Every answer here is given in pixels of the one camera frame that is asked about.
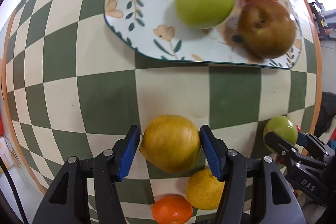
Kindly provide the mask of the green checkered tablecloth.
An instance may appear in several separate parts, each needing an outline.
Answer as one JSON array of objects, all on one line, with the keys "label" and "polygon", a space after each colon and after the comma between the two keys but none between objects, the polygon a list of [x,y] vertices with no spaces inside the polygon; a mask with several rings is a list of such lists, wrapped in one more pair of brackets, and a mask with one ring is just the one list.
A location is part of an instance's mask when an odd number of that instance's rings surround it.
[{"label": "green checkered tablecloth", "polygon": [[262,157],[263,127],[287,115],[313,132],[321,103],[321,47],[305,0],[292,0],[302,52],[291,70],[165,63],[140,55],[104,20],[104,0],[21,0],[3,50],[11,144],[42,193],[70,156],[113,147],[159,115],[208,124],[228,147]]}]

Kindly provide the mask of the small yellow lemon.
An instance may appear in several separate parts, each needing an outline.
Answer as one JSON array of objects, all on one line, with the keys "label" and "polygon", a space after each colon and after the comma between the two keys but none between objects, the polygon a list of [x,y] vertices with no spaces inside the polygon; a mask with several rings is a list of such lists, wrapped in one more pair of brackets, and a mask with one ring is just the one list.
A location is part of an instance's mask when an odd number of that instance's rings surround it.
[{"label": "small yellow lemon", "polygon": [[215,210],[219,207],[225,182],[220,182],[209,168],[194,173],[186,184],[186,198],[195,208]]}]

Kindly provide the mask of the floral oval ceramic plate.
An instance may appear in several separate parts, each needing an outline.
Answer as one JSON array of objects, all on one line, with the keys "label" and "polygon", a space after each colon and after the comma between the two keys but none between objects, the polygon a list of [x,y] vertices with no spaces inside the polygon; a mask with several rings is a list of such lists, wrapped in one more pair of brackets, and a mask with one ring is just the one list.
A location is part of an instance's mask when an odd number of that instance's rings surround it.
[{"label": "floral oval ceramic plate", "polygon": [[278,69],[296,65],[303,55],[302,24],[295,24],[295,40],[284,55],[257,60],[236,34],[243,6],[243,0],[235,0],[225,21],[204,31],[179,20],[174,0],[105,0],[104,18],[125,44],[152,59]]}]

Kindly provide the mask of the small green apple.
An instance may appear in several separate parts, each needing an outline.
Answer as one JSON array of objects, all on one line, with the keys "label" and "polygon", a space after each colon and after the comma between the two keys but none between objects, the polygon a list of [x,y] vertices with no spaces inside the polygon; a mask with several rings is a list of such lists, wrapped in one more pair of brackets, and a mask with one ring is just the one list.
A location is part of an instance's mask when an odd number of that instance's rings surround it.
[{"label": "small green apple", "polygon": [[286,116],[276,116],[268,120],[264,127],[263,138],[271,131],[292,145],[295,145],[298,139],[297,126]]}]

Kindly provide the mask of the brown russet apple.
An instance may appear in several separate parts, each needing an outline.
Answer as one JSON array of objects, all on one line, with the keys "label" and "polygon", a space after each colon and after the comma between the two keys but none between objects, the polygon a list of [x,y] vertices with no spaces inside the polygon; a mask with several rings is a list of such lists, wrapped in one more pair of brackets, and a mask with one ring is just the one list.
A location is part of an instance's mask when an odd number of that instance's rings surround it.
[{"label": "brown russet apple", "polygon": [[295,17],[273,0],[253,0],[242,9],[237,32],[254,55],[273,59],[284,55],[295,40]]}]

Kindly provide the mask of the large yellow pear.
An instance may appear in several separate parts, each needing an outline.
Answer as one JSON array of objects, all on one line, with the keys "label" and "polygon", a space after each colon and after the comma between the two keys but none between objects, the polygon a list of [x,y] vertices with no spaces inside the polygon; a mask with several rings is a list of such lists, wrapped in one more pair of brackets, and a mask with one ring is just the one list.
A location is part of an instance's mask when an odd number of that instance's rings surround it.
[{"label": "large yellow pear", "polygon": [[185,117],[161,115],[147,125],[139,151],[163,172],[186,172],[199,158],[199,132],[193,122]]}]

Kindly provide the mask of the large green apple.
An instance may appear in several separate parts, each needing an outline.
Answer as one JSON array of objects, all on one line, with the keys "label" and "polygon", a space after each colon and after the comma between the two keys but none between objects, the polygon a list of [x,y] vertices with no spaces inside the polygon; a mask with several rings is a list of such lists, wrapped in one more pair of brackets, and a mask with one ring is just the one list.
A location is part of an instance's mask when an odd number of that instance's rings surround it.
[{"label": "large green apple", "polygon": [[174,0],[179,19],[191,28],[213,28],[230,15],[235,0]]}]

